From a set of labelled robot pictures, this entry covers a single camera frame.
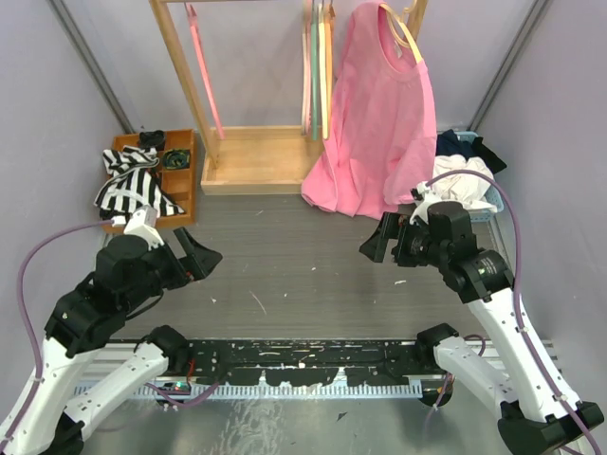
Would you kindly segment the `white t shirt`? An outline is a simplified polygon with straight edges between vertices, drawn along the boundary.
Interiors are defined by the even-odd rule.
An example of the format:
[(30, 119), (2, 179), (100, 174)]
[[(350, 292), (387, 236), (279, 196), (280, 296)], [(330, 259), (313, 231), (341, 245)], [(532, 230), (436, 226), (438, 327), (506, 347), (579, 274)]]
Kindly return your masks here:
[[(475, 171), (493, 179), (493, 173), (480, 158), (466, 159), (462, 155), (437, 156), (434, 160), (432, 176), (437, 177), (456, 170)], [(443, 177), (432, 185), (432, 189), (444, 200), (458, 201), (465, 209), (488, 209), (496, 212), (497, 207), (490, 204), (485, 198), (490, 187), (491, 185), (486, 180), (466, 173)]]

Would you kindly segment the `yellow hanger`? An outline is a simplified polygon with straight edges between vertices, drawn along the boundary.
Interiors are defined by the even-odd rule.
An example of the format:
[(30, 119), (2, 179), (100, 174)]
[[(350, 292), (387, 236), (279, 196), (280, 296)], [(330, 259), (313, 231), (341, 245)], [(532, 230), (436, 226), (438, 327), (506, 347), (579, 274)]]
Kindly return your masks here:
[(322, 138), (329, 138), (329, 80), (328, 80), (328, 44), (329, 25), (327, 18), (328, 8), (321, 1), (319, 9), (319, 38), (320, 38), (320, 77), (321, 77), (321, 108), (322, 108)]

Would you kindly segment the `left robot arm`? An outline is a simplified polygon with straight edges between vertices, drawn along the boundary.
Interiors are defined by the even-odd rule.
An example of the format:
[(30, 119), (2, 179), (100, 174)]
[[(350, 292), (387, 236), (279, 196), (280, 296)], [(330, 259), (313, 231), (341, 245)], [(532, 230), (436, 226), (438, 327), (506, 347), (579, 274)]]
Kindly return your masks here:
[(207, 278), (222, 255), (175, 230), (177, 258), (155, 229), (124, 233), (97, 254), (95, 268), (62, 296), (38, 344), (35, 366), (3, 422), (4, 454), (78, 454), (95, 428), (140, 384), (190, 364), (189, 343), (168, 325), (145, 336), (132, 356), (76, 402), (70, 396), (88, 366), (127, 321), (159, 303), (168, 290)]

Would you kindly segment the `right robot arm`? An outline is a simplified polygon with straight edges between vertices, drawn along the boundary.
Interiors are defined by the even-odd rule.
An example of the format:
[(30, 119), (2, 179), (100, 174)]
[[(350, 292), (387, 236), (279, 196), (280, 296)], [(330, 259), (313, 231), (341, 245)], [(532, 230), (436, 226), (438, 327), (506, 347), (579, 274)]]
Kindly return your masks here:
[(416, 362), (426, 373), (443, 370), (467, 387), (494, 415), (513, 454), (547, 454), (566, 447), (604, 421), (596, 403), (569, 387), (514, 296), (514, 277), (503, 257), (478, 246), (461, 204), (438, 202), (423, 217), (386, 212), (360, 253), (380, 263), (437, 268), (478, 319), (504, 367), (474, 353), (448, 324), (418, 333)]

